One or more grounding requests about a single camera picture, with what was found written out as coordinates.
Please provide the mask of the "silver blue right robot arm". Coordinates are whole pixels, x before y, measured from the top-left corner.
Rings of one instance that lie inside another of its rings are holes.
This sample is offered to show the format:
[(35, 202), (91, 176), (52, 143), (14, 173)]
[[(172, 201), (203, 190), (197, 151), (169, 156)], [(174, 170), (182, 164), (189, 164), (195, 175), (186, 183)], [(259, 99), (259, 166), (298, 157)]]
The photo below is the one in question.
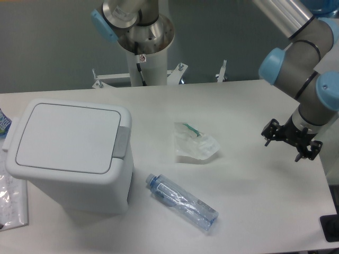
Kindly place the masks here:
[(290, 40), (287, 49), (275, 48), (265, 57), (259, 76), (299, 103), (284, 125), (272, 119), (261, 135), (267, 143), (283, 141), (296, 147), (299, 158), (313, 160), (323, 145), (314, 137), (338, 112), (338, 72), (315, 70), (338, 41), (338, 25), (316, 18), (301, 1), (254, 3)]

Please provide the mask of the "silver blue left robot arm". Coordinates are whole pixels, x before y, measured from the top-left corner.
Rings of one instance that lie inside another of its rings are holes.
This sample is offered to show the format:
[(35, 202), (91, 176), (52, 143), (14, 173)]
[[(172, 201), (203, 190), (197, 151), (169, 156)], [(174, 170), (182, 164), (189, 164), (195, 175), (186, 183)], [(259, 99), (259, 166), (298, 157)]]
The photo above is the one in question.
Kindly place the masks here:
[[(271, 120), (262, 136), (267, 142), (295, 147), (297, 159), (313, 160), (323, 145), (315, 136), (325, 124), (315, 114), (320, 106), (320, 75), (314, 68), (333, 46), (334, 32), (300, 1), (255, 4), (291, 41), (288, 49), (274, 49), (266, 56), (259, 74), (299, 102), (285, 124)], [(159, 13), (158, 1), (104, 1), (91, 12), (91, 19), (102, 37), (118, 42), (129, 56), (132, 86), (168, 83), (166, 50), (174, 31), (171, 21)]]

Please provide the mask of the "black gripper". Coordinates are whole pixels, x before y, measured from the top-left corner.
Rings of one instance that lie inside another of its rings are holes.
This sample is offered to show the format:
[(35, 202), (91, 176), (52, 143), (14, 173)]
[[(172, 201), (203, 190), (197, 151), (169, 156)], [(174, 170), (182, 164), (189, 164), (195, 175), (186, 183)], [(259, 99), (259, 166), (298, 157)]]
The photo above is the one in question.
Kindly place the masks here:
[(262, 130), (261, 136), (266, 140), (267, 147), (271, 141), (283, 141), (297, 148), (298, 154), (295, 162), (300, 159), (314, 160), (320, 153), (323, 143), (312, 139), (315, 134), (308, 132), (304, 127), (301, 131), (294, 125), (292, 119), (288, 119), (286, 124), (280, 125), (276, 119), (272, 119)]

